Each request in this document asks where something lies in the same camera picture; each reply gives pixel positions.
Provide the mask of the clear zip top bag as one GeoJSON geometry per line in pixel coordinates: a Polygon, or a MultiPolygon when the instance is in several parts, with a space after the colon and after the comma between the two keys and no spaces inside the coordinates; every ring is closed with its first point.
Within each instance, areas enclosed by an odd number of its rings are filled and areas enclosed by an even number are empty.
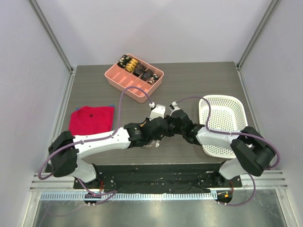
{"type": "Polygon", "coordinates": [[[145,148],[157,148],[160,145],[160,140],[152,140],[149,144],[145,145],[145,148]]]}

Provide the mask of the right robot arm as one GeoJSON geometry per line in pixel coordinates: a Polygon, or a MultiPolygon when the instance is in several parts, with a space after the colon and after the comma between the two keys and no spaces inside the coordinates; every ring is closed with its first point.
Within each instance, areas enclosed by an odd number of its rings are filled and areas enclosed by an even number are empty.
{"type": "Polygon", "coordinates": [[[236,158],[223,162],[214,174],[214,182],[220,187],[238,175],[261,176],[277,157],[274,145],[249,126],[241,131],[212,130],[206,125],[193,123],[181,109],[165,116],[165,120],[168,122],[168,137],[181,135],[190,144],[211,145],[234,152],[236,158]]]}

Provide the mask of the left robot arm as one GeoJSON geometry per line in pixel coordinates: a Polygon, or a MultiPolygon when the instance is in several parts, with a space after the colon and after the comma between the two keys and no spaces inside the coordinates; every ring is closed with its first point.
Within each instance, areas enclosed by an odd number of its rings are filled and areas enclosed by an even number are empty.
{"type": "Polygon", "coordinates": [[[83,158],[113,149],[144,147],[161,140],[168,128],[166,120],[157,117],[141,124],[129,123],[117,131],[93,135],[73,136],[70,131],[64,131],[48,149],[53,176],[73,176],[95,189],[100,185],[101,177],[97,167],[83,158]]]}

